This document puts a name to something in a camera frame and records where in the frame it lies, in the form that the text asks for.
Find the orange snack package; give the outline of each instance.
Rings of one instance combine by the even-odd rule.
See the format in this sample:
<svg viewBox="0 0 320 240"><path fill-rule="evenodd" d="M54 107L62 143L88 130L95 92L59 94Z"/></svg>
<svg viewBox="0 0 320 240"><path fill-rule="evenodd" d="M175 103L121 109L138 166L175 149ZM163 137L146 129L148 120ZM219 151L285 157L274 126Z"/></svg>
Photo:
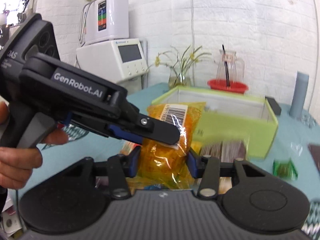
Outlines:
<svg viewBox="0 0 320 240"><path fill-rule="evenodd" d="M148 115L174 124L180 130L180 140L174 145L165 145L144 139L141 147L138 176L152 179L168 188L181 188L181 179L186 174L185 160L190 149L192 135L206 103L179 103L149 106Z"/></svg>

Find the gray bottle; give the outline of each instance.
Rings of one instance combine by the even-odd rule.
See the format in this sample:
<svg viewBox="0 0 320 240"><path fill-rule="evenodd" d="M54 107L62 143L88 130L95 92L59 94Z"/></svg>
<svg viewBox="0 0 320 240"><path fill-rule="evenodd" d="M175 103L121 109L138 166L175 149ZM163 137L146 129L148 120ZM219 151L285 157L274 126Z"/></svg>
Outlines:
<svg viewBox="0 0 320 240"><path fill-rule="evenodd" d="M309 83L309 75L298 72L296 87L294 89L294 95L290 108L289 115L293 118L300 118L303 110L304 101L306 100L306 94Z"/></svg>

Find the barcode label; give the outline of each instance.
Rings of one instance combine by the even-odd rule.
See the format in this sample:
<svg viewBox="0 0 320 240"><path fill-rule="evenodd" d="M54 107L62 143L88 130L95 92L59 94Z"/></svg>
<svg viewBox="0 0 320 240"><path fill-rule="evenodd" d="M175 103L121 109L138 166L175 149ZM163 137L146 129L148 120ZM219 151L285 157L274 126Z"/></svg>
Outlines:
<svg viewBox="0 0 320 240"><path fill-rule="evenodd" d="M185 105L167 104L164 106L160 120L175 125L182 132L184 131L183 127L187 116L187 109L188 106ZM176 150L179 149L178 144L166 146Z"/></svg>

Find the green box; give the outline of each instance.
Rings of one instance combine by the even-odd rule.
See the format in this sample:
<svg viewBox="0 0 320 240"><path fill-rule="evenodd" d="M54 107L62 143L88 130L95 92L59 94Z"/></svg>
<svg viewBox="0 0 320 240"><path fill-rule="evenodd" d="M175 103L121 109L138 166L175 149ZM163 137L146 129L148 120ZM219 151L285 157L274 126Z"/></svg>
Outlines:
<svg viewBox="0 0 320 240"><path fill-rule="evenodd" d="M264 159L273 143L278 120L268 101L210 89L176 87L152 101L153 105L207 102L193 140L203 144L242 140L247 157Z"/></svg>

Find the finger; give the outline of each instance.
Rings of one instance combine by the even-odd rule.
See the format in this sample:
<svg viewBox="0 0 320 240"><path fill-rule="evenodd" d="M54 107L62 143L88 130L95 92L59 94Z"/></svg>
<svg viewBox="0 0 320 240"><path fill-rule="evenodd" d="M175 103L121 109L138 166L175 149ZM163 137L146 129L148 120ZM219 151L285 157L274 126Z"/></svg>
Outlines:
<svg viewBox="0 0 320 240"><path fill-rule="evenodd" d="M0 185L4 188L11 189L21 189L25 186L27 182L16 181L14 179L10 179L9 177L0 174Z"/></svg>
<svg viewBox="0 0 320 240"><path fill-rule="evenodd" d="M32 169L30 170L18 169L2 162L0 162L0 171L1 171L1 174L3 174L4 176L20 182L28 181L28 179L32 174Z"/></svg>
<svg viewBox="0 0 320 240"><path fill-rule="evenodd" d="M69 137L64 131L56 129L43 140L43 143L60 145L67 143L68 140Z"/></svg>
<svg viewBox="0 0 320 240"><path fill-rule="evenodd" d="M42 155L37 148L15 149L0 147L0 162L19 169L30 170L42 165Z"/></svg>
<svg viewBox="0 0 320 240"><path fill-rule="evenodd" d="M4 123L9 116L9 110L4 101L0 102L0 124Z"/></svg>

